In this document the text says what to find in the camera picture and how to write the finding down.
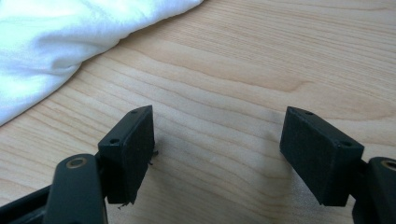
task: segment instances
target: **black clamp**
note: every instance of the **black clamp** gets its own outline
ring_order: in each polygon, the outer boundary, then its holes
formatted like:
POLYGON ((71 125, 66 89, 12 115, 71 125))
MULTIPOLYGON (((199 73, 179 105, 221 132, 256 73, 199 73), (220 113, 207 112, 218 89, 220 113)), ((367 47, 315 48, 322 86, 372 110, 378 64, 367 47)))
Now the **black clamp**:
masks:
POLYGON ((93 156, 61 161, 51 186, 0 208, 1 223, 107 223, 109 203, 134 203, 154 152, 152 106, 126 114, 93 156))
POLYGON ((361 159, 364 146, 312 112, 288 107, 280 151, 320 204, 345 206, 358 224, 396 223, 396 160, 361 159))

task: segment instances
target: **wooden table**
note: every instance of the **wooden table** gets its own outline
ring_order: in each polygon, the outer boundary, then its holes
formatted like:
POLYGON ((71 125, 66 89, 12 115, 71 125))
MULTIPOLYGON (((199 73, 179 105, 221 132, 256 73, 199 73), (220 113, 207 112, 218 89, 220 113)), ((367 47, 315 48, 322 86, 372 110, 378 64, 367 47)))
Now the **wooden table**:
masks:
POLYGON ((279 152, 288 105, 396 158, 394 1, 206 0, 85 62, 0 128, 0 204, 97 151, 128 111, 153 105, 160 156, 110 223, 352 223, 320 206, 279 152))

